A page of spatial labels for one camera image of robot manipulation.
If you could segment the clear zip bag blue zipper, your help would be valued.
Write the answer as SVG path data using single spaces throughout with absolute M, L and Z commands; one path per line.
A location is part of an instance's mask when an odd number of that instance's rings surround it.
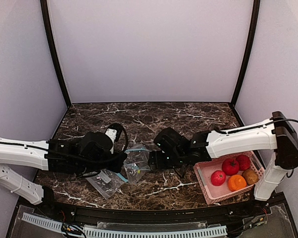
M 131 184 L 136 184 L 145 175 L 151 171 L 148 160 L 149 150 L 142 144 L 136 144 L 125 151 L 127 158 L 124 161 L 124 169 L 127 180 Z

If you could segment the red tomato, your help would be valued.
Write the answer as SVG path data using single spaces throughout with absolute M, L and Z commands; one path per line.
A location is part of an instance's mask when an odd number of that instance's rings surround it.
M 239 162 L 236 159 L 225 159 L 222 163 L 222 171 L 227 176 L 236 175 L 239 172 Z

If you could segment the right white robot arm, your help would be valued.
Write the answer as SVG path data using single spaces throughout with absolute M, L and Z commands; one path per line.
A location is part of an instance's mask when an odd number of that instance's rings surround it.
M 191 139 L 174 129 L 163 129 L 154 139 L 158 151 L 151 151 L 148 165 L 152 171 L 179 169 L 192 165 L 207 204 L 223 201 L 253 190 L 254 198 L 267 201 L 284 177 L 298 167 L 298 135 L 293 119 L 280 111 L 259 123 L 228 130 L 197 132 Z M 213 185 L 212 173 L 230 159 L 247 157 L 250 169 L 258 175 L 254 184 L 236 191 L 229 189 L 229 175 L 221 185 Z

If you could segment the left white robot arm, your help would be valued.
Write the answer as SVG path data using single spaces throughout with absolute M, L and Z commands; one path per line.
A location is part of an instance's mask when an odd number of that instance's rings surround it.
M 108 128 L 106 132 L 88 132 L 78 141 L 18 141 L 0 137 L 0 185 L 33 205 L 52 204 L 52 189 L 25 179 L 9 166 L 32 167 L 77 178 L 95 176 L 103 169 L 119 173 L 127 158 L 125 150 L 114 149 L 121 133 Z

